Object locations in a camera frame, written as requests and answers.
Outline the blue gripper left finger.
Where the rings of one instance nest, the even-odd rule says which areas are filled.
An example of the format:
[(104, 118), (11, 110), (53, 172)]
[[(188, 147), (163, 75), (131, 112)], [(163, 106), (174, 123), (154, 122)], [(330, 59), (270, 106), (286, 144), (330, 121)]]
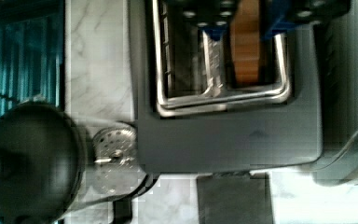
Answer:
[(240, 0), (162, 0), (179, 12), (184, 22), (220, 41), (239, 8)]

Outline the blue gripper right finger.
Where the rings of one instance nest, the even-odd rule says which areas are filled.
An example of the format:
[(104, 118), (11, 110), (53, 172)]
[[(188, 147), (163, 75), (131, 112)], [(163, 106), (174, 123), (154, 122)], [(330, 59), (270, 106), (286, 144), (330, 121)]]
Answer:
[(349, 12), (351, 0), (268, 0), (260, 39), (295, 30), (308, 23), (326, 23)]

